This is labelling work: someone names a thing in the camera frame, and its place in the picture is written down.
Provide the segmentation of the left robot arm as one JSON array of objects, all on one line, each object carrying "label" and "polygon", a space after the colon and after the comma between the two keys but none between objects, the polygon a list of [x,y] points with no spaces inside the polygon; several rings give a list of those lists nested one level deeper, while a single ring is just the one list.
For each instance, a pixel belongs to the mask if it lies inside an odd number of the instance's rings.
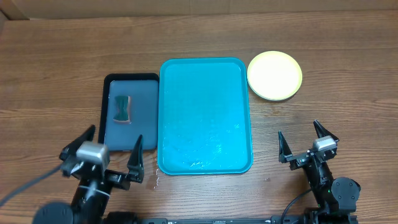
[{"label": "left robot arm", "polygon": [[51,202],[39,209],[34,223],[115,223],[137,224],[133,212],[104,212],[113,189],[129,190],[131,182],[144,179],[143,136],[139,136],[127,162],[128,172],[109,170],[109,150],[104,144],[93,142],[95,126],[65,146],[59,158],[60,170],[65,177],[80,182],[71,203]]}]

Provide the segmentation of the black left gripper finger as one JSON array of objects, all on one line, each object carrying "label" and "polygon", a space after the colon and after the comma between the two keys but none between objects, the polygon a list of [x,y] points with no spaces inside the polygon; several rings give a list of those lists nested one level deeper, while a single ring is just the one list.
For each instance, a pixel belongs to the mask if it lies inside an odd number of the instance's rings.
[{"label": "black left gripper finger", "polygon": [[143,161],[143,135],[140,135],[131,151],[127,162],[129,170],[128,176],[131,182],[142,183],[144,179],[144,161]]},{"label": "black left gripper finger", "polygon": [[85,142],[85,141],[92,141],[95,134],[95,125],[91,125],[81,136],[77,137],[73,140],[70,144],[65,146],[60,155],[59,159],[62,161],[66,160],[69,156],[76,156],[76,152],[78,148]]}]

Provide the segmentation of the green orange sponge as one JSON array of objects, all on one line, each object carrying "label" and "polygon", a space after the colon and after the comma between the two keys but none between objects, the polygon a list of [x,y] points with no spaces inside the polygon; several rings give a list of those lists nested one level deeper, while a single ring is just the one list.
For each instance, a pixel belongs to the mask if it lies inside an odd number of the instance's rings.
[{"label": "green orange sponge", "polygon": [[116,114],[113,120],[118,123],[129,123],[131,121],[130,107],[131,97],[127,95],[119,95],[115,98]]}]

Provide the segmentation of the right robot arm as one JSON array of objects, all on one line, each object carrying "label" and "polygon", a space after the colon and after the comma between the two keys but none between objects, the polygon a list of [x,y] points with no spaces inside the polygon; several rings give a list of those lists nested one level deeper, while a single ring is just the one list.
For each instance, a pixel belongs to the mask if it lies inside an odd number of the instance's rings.
[{"label": "right robot arm", "polygon": [[[317,120],[313,122],[318,138],[312,148],[293,155],[281,131],[279,136],[279,162],[288,163],[291,170],[303,169],[310,188],[294,198],[282,215],[272,221],[277,223],[357,223],[352,216],[356,211],[361,186],[347,177],[334,178],[327,160],[336,156],[339,139]],[[306,208],[302,215],[287,216],[290,207],[308,193],[315,197],[318,207]]]}]

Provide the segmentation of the yellow plate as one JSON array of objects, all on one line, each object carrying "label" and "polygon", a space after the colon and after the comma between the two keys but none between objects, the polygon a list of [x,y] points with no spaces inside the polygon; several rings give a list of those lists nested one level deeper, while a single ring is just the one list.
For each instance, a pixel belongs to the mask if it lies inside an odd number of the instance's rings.
[{"label": "yellow plate", "polygon": [[267,51],[255,56],[247,69],[252,91],[263,99],[283,101],[301,87],[303,75],[298,62],[279,51]]}]

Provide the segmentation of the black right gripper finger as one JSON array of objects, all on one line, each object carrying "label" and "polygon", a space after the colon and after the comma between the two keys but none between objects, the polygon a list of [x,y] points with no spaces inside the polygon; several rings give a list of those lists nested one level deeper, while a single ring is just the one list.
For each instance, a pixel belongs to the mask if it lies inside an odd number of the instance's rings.
[{"label": "black right gripper finger", "polygon": [[315,131],[316,131],[316,133],[317,133],[318,138],[323,138],[323,137],[326,137],[326,136],[330,136],[330,137],[332,137],[332,139],[333,139],[335,142],[338,142],[338,141],[339,141],[339,138],[336,137],[336,136],[335,136],[334,134],[332,134],[331,132],[329,132],[329,130],[327,130],[326,128],[324,128],[324,127],[321,125],[321,123],[320,123],[317,119],[314,120],[313,125],[314,125],[314,128],[315,128]]},{"label": "black right gripper finger", "polygon": [[287,141],[285,140],[282,131],[278,132],[279,137],[279,162],[286,163],[289,161],[290,157],[292,157],[292,151],[290,150]]}]

